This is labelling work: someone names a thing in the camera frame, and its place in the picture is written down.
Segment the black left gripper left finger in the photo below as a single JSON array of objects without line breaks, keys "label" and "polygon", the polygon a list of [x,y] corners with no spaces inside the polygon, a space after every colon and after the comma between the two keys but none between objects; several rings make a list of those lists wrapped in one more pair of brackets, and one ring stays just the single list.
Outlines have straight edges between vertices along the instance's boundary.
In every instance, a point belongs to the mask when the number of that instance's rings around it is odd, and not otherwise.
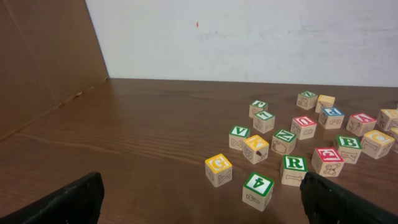
[{"label": "black left gripper left finger", "polygon": [[104,199],[99,172],[90,172],[64,187],[1,218],[1,224],[97,224]]}]

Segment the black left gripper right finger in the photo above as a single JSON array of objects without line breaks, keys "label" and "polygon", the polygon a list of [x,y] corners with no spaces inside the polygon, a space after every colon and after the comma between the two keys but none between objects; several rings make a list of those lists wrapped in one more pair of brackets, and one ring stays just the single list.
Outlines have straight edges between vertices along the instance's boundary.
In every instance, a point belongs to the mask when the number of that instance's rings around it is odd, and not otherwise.
[{"label": "black left gripper right finger", "polygon": [[397,215],[314,172],[305,174],[300,191],[305,214],[311,224],[397,223]]}]

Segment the green R letter block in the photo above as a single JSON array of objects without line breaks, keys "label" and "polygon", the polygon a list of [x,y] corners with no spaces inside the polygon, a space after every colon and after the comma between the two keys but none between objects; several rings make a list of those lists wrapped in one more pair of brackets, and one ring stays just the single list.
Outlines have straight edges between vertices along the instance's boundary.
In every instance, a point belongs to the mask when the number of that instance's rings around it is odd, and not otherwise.
[{"label": "green R letter block", "polygon": [[283,155],[280,166],[281,184],[299,187],[307,172],[308,167],[304,157]]}]

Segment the yellow O letter block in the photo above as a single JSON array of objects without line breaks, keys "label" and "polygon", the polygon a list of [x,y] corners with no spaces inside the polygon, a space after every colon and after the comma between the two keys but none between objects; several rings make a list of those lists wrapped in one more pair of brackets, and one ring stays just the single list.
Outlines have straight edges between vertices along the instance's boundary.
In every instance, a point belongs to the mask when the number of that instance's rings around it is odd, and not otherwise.
[{"label": "yellow O letter block", "polygon": [[388,135],[394,138],[394,145],[392,146],[392,150],[398,153],[398,128],[391,128]]}]

